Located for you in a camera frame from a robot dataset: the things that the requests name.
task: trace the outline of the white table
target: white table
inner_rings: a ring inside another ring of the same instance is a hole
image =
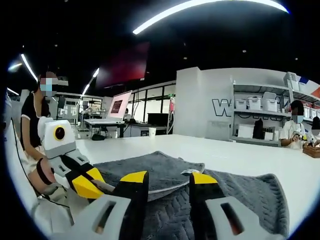
[[[313,207],[320,191],[320,159],[288,148],[225,142],[181,135],[129,137],[104,141],[77,140],[92,164],[162,151],[185,161],[205,163],[210,170],[258,176],[275,174],[288,203],[292,233]]]
[[[91,127],[91,136],[92,136],[92,129],[93,128],[99,128],[99,130],[101,129],[101,127],[117,127],[120,129],[120,134],[119,137],[123,138],[124,137],[124,128],[125,128],[125,122],[122,120],[114,120],[114,121],[110,121],[110,120],[106,120],[103,118],[93,118],[93,119],[85,119],[83,120],[86,124],[89,124]]]

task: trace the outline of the gray towel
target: gray towel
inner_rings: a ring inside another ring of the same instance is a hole
[[[95,167],[104,180],[114,186],[126,174],[149,171],[149,200],[152,201],[146,206],[143,240],[194,239],[189,187],[186,185],[189,177],[180,173],[186,169],[201,171],[202,164],[186,162],[157,151],[141,157],[96,164]],[[203,173],[214,177],[226,196],[237,198],[255,212],[261,226],[268,232],[288,236],[289,210],[275,175],[252,177],[207,169]]]

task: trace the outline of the black bag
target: black bag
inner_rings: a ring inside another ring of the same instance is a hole
[[[254,139],[265,139],[264,132],[264,122],[260,118],[258,121],[255,121],[253,128],[253,136]]]

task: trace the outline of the white storage box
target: white storage box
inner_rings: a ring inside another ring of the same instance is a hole
[[[247,100],[236,99],[235,100],[235,109],[246,110],[247,109]]]
[[[261,98],[248,97],[248,103],[250,110],[261,110]]]
[[[262,100],[262,109],[264,111],[277,112],[278,103],[275,99],[263,99]]]
[[[254,135],[254,125],[239,124],[238,138],[252,139]]]
[[[309,116],[310,116],[310,107],[304,106],[304,117],[308,119]]]
[[[273,93],[273,92],[266,91],[266,92],[263,94],[262,99],[276,99],[276,97],[277,97],[277,94],[275,94],[275,93]]]
[[[299,91],[299,83],[297,80],[291,80],[292,89],[295,91]]]
[[[299,84],[299,91],[302,93],[305,93],[306,92],[306,84],[303,82],[299,82],[298,84]]]
[[[317,110],[310,107],[310,115],[309,115],[309,117],[311,119],[314,119],[316,116],[317,116]]]
[[[264,140],[273,141],[274,133],[273,132],[265,132],[264,133]]]

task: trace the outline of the white shirt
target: white shirt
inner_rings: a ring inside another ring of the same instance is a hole
[[[123,117],[124,120],[130,120],[131,118],[132,118],[131,115],[127,113]]]
[[[293,120],[287,121],[280,133],[279,139],[292,139],[294,137],[294,132],[298,132],[301,135],[306,135],[305,126],[302,123],[295,123]],[[305,141],[298,140],[297,142],[292,142],[286,148],[290,149],[302,149]]]

